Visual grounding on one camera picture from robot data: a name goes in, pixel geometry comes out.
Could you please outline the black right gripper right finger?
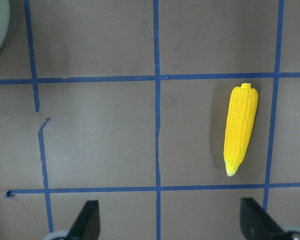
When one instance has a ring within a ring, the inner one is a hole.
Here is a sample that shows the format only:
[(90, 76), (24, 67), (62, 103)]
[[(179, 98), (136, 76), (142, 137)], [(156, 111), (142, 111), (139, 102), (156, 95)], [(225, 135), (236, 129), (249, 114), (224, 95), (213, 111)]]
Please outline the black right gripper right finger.
[(283, 229), (252, 197), (240, 199), (240, 231), (246, 240), (283, 240)]

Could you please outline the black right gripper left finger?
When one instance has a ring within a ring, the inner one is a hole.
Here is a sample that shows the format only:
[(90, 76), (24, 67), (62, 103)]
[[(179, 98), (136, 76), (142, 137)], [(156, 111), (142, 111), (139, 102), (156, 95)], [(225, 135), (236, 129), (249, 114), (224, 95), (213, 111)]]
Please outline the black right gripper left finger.
[(85, 202), (74, 224), (70, 228), (68, 240), (98, 240), (100, 236), (100, 209), (98, 200)]

